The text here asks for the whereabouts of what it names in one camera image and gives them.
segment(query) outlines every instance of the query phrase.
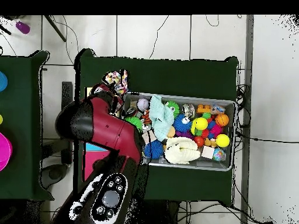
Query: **dark green table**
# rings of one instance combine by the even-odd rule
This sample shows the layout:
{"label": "dark green table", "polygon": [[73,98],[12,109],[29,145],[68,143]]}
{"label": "dark green table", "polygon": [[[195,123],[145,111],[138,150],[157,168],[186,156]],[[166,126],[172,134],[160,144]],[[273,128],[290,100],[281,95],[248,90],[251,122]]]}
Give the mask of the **dark green table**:
{"label": "dark green table", "polygon": [[40,67],[48,52],[29,57],[0,56],[8,86],[0,92],[0,125],[12,143],[9,164],[0,171],[0,199],[52,200],[39,184],[41,154]]}
{"label": "dark green table", "polygon": [[[84,88],[92,87],[109,71],[126,69],[131,92],[235,100],[238,60],[225,61],[147,60],[98,58],[90,49],[82,50],[76,60],[79,68],[80,97]],[[79,149],[79,178],[82,174],[82,145]],[[150,166],[145,199],[222,201],[230,205],[232,169],[227,172]]]}

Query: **gray plastic bin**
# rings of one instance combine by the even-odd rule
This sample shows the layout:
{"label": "gray plastic bin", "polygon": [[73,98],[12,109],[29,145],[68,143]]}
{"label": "gray plastic bin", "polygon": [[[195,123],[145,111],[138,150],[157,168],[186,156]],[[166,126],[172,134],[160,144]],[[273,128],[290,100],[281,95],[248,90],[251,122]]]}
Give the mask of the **gray plastic bin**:
{"label": "gray plastic bin", "polygon": [[[148,93],[139,93],[136,94],[126,94],[124,96],[124,111],[127,111],[130,108],[130,102],[138,100],[140,98],[146,98],[150,100],[153,94]],[[182,96],[170,96],[170,95],[161,95],[162,102],[166,103],[167,101],[173,100],[177,104],[182,106],[182,104],[193,104],[195,109],[197,105],[213,105],[218,104],[225,108],[225,114],[229,117],[230,121],[227,126],[223,128],[223,134],[227,134],[231,140],[230,145],[226,148],[222,148],[226,152],[226,160],[222,162],[216,162],[208,158],[200,157],[197,160],[193,160],[190,164],[170,164],[163,157],[160,159],[152,159],[150,164],[151,166],[163,166],[163,167],[181,167],[187,169],[204,169],[204,170],[217,170],[217,171],[228,171],[232,168],[234,162],[234,147],[235,147],[235,133],[237,127],[237,104],[234,101],[230,100],[211,100],[211,99],[201,99],[193,97],[182,97]],[[150,159],[144,158],[144,162],[149,162]]]}

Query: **orange ball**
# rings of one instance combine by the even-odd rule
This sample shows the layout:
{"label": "orange ball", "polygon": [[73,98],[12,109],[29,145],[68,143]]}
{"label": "orange ball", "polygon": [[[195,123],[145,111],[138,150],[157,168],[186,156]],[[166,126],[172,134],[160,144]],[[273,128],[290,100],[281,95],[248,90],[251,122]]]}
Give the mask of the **orange ball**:
{"label": "orange ball", "polygon": [[216,119],[215,119],[215,122],[217,125],[223,127],[223,126],[226,126],[229,122],[229,118],[226,114],[219,114],[217,115]]}

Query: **toy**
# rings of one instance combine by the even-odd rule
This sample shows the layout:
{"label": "toy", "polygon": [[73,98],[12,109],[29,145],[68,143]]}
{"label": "toy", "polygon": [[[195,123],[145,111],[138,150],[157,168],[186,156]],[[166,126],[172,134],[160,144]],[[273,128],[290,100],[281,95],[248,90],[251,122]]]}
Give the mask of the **toy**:
{"label": "toy", "polygon": [[177,104],[177,102],[174,102],[171,100],[171,101],[166,102],[165,105],[168,106],[172,110],[174,118],[176,118],[179,115],[180,108],[179,108],[179,105]]}
{"label": "toy", "polygon": [[0,92],[7,87],[7,77],[0,71]]}
{"label": "toy", "polygon": [[203,131],[201,131],[201,137],[202,138],[207,138],[208,137],[208,134],[209,134],[209,131],[208,129],[204,129]]}
{"label": "toy", "polygon": [[6,167],[12,155],[11,142],[0,133],[0,171]]}
{"label": "toy", "polygon": [[137,107],[140,111],[148,110],[150,107],[150,102],[147,99],[139,99],[137,102]]}
{"label": "toy", "polygon": [[229,118],[226,114],[219,114],[217,115],[215,121],[216,121],[216,124],[218,124],[219,126],[226,126],[229,122]]}
{"label": "toy", "polygon": [[208,123],[207,129],[210,131],[215,125],[216,125],[216,122],[214,120],[212,120]]}
{"label": "toy", "polygon": [[208,159],[212,159],[214,151],[215,151],[215,149],[212,147],[203,146],[203,151],[201,152],[201,156],[208,158]]}
{"label": "toy", "polygon": [[211,108],[211,107],[210,107],[209,105],[205,105],[205,106],[203,106],[203,105],[198,105],[198,106],[197,106],[197,110],[196,110],[196,112],[197,112],[197,113],[209,113],[209,112],[211,111],[210,108]]}
{"label": "toy", "polygon": [[182,106],[182,111],[185,117],[194,118],[195,116],[195,107],[192,104],[184,104]]}
{"label": "toy", "polygon": [[226,154],[224,151],[220,148],[215,149],[212,160],[216,160],[218,162],[225,160]]}
{"label": "toy", "polygon": [[192,122],[190,122],[190,119],[188,117],[185,117],[184,114],[179,114],[175,118],[175,122],[173,123],[175,130],[179,132],[188,132],[188,130],[191,129],[191,125]]}
{"label": "toy", "polygon": [[204,139],[201,136],[194,137],[194,141],[198,147],[202,147],[204,145]]}
{"label": "toy", "polygon": [[202,131],[207,127],[208,127],[208,121],[205,118],[196,118],[195,120],[192,121],[191,133],[195,135],[195,129]]}
{"label": "toy", "polygon": [[173,164],[189,164],[189,161],[200,157],[195,141],[185,138],[169,138],[164,151],[165,159]]}
{"label": "toy", "polygon": [[174,135],[175,135],[175,127],[171,126],[171,129],[169,130],[167,137],[173,138]]}
{"label": "toy", "polygon": [[160,141],[154,140],[146,144],[144,148],[144,155],[146,158],[159,159],[163,155],[163,145]]}
{"label": "toy", "polygon": [[230,144],[230,138],[225,134],[220,134],[216,138],[216,144],[222,148],[227,147]]}
{"label": "toy", "polygon": [[210,113],[203,113],[202,117],[205,118],[205,119],[208,119],[208,118],[211,118],[211,114]]}
{"label": "toy", "polygon": [[222,114],[225,112],[225,108],[218,106],[218,105],[213,105],[211,109],[211,114]]}
{"label": "toy", "polygon": [[190,133],[189,131],[188,131],[188,132],[175,131],[175,134],[176,134],[178,137],[190,138],[191,140],[194,139],[194,136],[191,135],[191,133]]}
{"label": "toy", "polygon": [[144,111],[144,115],[141,116],[144,124],[150,124],[150,123],[152,123],[149,114],[150,114],[150,111],[149,110],[145,110]]}
{"label": "toy", "polygon": [[137,117],[127,117],[124,120],[131,123],[132,125],[135,125],[139,132],[142,132],[142,122]]}

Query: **light blue cloth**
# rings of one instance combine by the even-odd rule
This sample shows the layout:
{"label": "light blue cloth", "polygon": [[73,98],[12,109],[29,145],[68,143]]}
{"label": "light blue cloth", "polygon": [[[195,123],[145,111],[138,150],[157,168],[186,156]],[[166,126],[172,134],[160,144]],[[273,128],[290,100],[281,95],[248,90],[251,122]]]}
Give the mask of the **light blue cloth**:
{"label": "light blue cloth", "polygon": [[163,105],[161,99],[161,96],[155,94],[149,102],[149,118],[152,121],[154,134],[160,142],[167,137],[171,125],[175,120],[172,110]]}

